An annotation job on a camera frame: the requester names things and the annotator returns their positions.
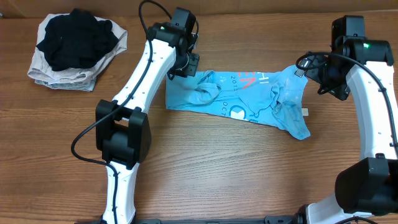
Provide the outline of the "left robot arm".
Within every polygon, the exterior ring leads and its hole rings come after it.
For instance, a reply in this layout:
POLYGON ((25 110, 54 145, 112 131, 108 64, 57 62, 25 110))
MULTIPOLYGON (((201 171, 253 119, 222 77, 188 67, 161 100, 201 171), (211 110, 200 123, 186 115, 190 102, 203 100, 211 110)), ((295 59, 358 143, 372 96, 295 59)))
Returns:
POLYGON ((96 107, 96 147, 108 175, 102 223, 134 223, 137 170, 152 141, 150 104, 165 77, 194 76, 200 59, 193 53, 198 22, 189 10, 178 7, 170 21, 146 31, 146 46, 130 79, 112 101, 101 100, 96 107))

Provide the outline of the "light blue printed t-shirt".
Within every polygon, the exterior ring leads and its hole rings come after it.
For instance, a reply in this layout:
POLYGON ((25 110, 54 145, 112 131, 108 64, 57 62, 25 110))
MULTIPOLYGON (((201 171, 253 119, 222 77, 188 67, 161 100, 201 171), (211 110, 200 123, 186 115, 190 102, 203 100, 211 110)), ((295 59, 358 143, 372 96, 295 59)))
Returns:
POLYGON ((196 72, 166 81, 169 110, 192 111, 277 127, 304 140, 302 97, 307 78, 291 65, 280 72, 196 72))

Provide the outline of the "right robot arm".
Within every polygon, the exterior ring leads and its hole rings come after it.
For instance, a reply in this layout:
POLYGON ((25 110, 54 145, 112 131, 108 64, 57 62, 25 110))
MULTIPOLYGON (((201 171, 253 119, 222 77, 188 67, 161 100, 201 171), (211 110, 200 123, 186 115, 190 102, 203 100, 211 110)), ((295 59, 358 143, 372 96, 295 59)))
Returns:
POLYGON ((340 172, 327 198, 299 208, 292 223, 370 222, 397 212, 397 102, 389 42, 365 35, 363 16, 343 16, 331 26, 331 51, 308 52, 297 76, 319 84, 318 93, 352 96, 361 138, 360 159, 340 172))

